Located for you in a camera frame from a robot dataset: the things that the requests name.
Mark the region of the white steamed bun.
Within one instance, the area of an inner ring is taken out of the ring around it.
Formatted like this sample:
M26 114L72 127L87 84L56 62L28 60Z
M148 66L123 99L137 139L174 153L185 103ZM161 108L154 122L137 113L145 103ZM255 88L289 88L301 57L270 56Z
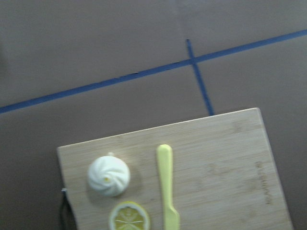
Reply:
M96 158L88 167L87 183L102 196L121 195L130 184L128 165L112 152Z

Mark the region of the yellow plastic knife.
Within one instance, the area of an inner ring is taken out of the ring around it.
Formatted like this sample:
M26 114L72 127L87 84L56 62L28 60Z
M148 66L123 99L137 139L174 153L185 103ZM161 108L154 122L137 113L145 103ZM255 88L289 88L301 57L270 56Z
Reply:
M180 229L180 215L173 204L173 151L167 144L157 147L157 167L160 178L165 230Z

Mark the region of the bamboo cutting board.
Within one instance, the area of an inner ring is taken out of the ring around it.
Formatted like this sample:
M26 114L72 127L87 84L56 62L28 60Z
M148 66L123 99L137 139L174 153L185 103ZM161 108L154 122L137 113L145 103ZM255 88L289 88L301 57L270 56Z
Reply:
M293 228L261 112L251 108L58 147L64 186L80 230L107 230L111 210L133 201L163 229L156 149L173 150L173 203L182 230ZM127 190L105 197L87 183L96 158L129 167Z

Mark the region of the lower lemon slice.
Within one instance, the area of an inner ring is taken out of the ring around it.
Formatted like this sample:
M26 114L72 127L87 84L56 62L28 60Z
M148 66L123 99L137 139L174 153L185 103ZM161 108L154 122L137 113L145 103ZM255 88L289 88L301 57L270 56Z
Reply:
M125 201L117 204L108 219L110 230L150 230L148 212L138 203Z

